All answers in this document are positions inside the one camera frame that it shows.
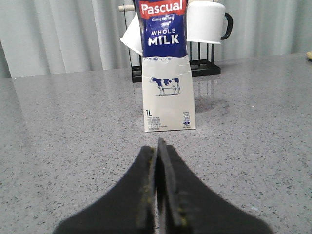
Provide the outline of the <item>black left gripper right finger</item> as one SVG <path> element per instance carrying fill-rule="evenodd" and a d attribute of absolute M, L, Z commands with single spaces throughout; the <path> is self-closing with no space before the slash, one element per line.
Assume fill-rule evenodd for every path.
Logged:
<path fill-rule="evenodd" d="M 207 187 L 172 145 L 157 149 L 157 201 L 162 234 L 271 234 L 268 224 Z"/>

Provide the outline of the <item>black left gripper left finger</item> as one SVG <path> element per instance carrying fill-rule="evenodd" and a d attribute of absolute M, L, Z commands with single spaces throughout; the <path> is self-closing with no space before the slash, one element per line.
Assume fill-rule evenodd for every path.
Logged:
<path fill-rule="evenodd" d="M 143 146 L 132 166 L 102 198 L 62 221 L 56 234 L 154 233 L 156 155 Z"/>

